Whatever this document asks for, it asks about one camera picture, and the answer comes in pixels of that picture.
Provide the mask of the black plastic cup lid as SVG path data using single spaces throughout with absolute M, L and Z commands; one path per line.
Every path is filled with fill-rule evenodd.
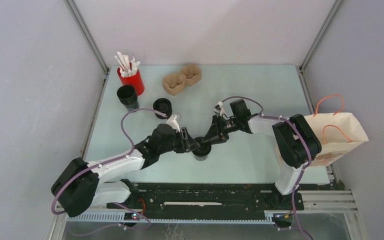
M 207 157 L 212 150 L 212 145 L 209 142 L 203 142 L 202 136 L 196 137 L 194 140 L 199 143 L 199 147 L 194 149 L 192 154 L 196 157 Z

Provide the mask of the black paper coffee cup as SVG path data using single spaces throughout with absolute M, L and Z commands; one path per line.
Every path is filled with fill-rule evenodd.
M 205 161 L 208 158 L 208 154 L 193 154 L 197 161 Z

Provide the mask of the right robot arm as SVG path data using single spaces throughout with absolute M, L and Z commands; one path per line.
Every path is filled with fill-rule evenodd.
M 284 209 L 291 202 L 290 195 L 298 189 L 305 169 L 322 151 L 318 137 L 301 114 L 285 118 L 266 115 L 262 110 L 251 113 L 246 97 L 231 96 L 229 100 L 232 116 L 226 115 L 224 101 L 218 102 L 202 141 L 212 145 L 225 143 L 229 134 L 237 131 L 274 136 L 283 167 L 274 183 L 275 192 L 271 194 L 270 201 L 275 208 Z

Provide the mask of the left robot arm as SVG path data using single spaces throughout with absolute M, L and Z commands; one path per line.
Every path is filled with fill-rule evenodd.
M 186 127 L 175 130 L 162 123 L 146 139 L 124 153 L 90 162 L 75 158 L 50 189 L 54 195 L 52 213 L 58 214 L 56 204 L 60 204 L 69 217 L 76 217 L 91 206 L 112 202 L 133 208 L 138 202 L 138 194 L 131 184 L 122 181 L 124 174 L 155 164 L 160 155 L 189 153 L 199 147 Z

